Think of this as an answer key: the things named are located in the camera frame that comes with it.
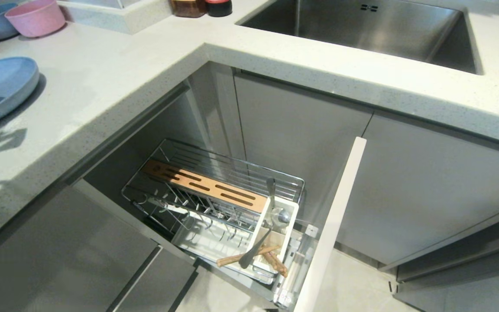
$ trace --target floor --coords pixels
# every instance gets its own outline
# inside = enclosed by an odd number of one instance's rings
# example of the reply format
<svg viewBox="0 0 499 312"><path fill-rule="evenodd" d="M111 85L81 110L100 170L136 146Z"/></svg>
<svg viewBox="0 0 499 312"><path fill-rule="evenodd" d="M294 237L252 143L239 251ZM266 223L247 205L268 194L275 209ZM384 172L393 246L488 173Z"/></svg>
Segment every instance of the floor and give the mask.
<svg viewBox="0 0 499 312"><path fill-rule="evenodd" d="M315 312L417 312L392 298L390 276L334 250ZM258 295L248 295L202 271L177 312L263 312L274 308Z"/></svg>

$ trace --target stainless steel rack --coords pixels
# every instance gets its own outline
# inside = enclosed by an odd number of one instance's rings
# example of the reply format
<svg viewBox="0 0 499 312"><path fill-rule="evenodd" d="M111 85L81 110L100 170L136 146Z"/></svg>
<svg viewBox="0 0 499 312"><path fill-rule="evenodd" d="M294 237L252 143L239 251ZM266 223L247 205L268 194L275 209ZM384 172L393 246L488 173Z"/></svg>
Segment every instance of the stainless steel rack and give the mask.
<svg viewBox="0 0 499 312"><path fill-rule="evenodd" d="M304 194L305 182L301 178L177 140L163 140L144 165L150 160L157 160L265 197L269 196L266 180L270 177L276 180L275 196L300 204ZM190 213L195 213L209 226L218 221L233 227L233 235L237 230L250 233L255 230L259 213L172 182L156 179L142 171L144 165L126 183L121 194L170 233L174 233L175 227L188 228L186 221ZM190 213L183 218L182 210L179 211L178 208ZM174 224L171 227L163 225L159 221L160 218L156 218L156 214L160 213L169 213L175 220Z"/></svg>

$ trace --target dish rack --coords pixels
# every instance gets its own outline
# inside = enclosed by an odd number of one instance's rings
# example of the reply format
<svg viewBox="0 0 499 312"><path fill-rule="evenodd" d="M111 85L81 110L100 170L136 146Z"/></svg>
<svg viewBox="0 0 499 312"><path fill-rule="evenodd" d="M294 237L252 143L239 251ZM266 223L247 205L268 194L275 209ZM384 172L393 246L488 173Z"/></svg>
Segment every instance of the dish rack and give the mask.
<svg viewBox="0 0 499 312"><path fill-rule="evenodd" d="M296 207L291 229L304 196L303 179L178 140L163 140L121 194L170 232L173 244L216 261L244 253L261 234L270 202L268 178L275 178L275 201ZM166 226L161 214L172 225ZM237 264L228 267L267 284L273 281L267 265L245 270Z"/></svg>

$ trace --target open cabinet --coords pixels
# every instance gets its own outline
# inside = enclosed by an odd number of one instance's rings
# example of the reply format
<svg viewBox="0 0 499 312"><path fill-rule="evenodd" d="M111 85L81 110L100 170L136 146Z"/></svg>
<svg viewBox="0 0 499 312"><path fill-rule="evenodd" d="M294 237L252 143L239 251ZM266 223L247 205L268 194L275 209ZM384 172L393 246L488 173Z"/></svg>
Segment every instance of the open cabinet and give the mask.
<svg viewBox="0 0 499 312"><path fill-rule="evenodd" d="M240 144L244 142L243 123L240 124L236 93L229 91L233 88L230 68L205 65L169 97L155 103L146 118L117 135L99 151L95 160L87 162L85 168L88 169L71 184L172 255L186 261L198 258L196 263L229 282L240 283L257 292L282 310L311 311L366 140L353 136L348 141L348 149L334 149L334 153L323 158L328 166L315 165L313 172L328 181L321 185L327 195L320 203L315 203L313 211L306 211L307 189L312 190L313 186L293 175L294 172L280 172L253 159L245 160L249 152ZM286 146L282 148L277 152L297 152L297 146L293 146L293 150ZM175 161L182 153L198 158L200 164L210 169L206 171L203 167ZM189 170L188 175L201 175L196 178L214 178L236 186L240 188L238 193L250 191L264 199L264 204L258 204L263 211L249 215L236 212L233 214L236 220L230 222L232 215L213 199L191 197L182 193L185 190L182 188L172 190L171 184L162 183L162 180L155 184L158 179L152 174L158 174L159 168L172 168L177 174L180 170ZM230 171L242 174L246 183L230 179ZM289 207L291 212L290 225L284 232L285 239L279 241L282 248L277 255L287 266L288 275L284 277L267 270L265 262L256 263L260 261L258 257L246 270L237 269L236 263L219 268L215 263L219 255L227 257L245 252L265 231L259 227L264 224L262 221L270 206L269 192L264 186L269 176L278 181L276 204ZM313 200L316 195L313 192L311 195ZM212 216L205 214L212 209L220 211ZM220 253L207 252L210 246Z"/></svg>

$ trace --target pull-out drawer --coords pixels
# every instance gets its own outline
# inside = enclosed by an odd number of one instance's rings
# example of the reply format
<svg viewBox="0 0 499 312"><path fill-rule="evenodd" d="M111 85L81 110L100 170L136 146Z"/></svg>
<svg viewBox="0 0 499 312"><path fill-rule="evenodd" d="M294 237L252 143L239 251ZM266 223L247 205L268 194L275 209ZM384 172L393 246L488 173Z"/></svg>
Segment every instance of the pull-out drawer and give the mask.
<svg viewBox="0 0 499 312"><path fill-rule="evenodd" d="M357 174L365 146L366 140L357 137L354 140L349 156L340 155L340 158L345 158L347 161L345 168L339 173L338 184L332 186L335 193L333 200L330 205L321 207L321 209L327 210L325 211L325 213L327 213L326 221L324 224L314 224L314 226L318 229L317 235L313 234L311 236L305 236L305 243L303 241L301 243L301 247L303 247L303 245L307 245L305 254L301 255L303 257L303 261L301 263L295 260L293 261L293 264L296 262L298 264L289 266L288 278L277 279L271 286L265 287L247 276L237 274L236 272L225 267L217 268L214 263L209 263L210 266L214 267L213 271L216 271L220 276L227 276L231 279L234 278L234 280L237 280L242 285L255 290L268 300L272 300L280 308L299 312L308 312L313 310L323 276L325 275L327 263L344 217L346 205L352 191L354 179ZM90 197L93 201L99 203L101 207L123 219L123 221L137 227L139 231L142 231L147 236L160 243L166 250L170 251L170 253L173 253L174 255L182 255L181 249L175 247L168 239L164 239L154 231L150 230L146 225L124 211L122 207L107 198L87 181L78 181L75 184L75 188ZM293 250L293 252L291 252L292 255L288 255L287 257L293 257L294 254L297 255L297 250L298 249Z"/></svg>

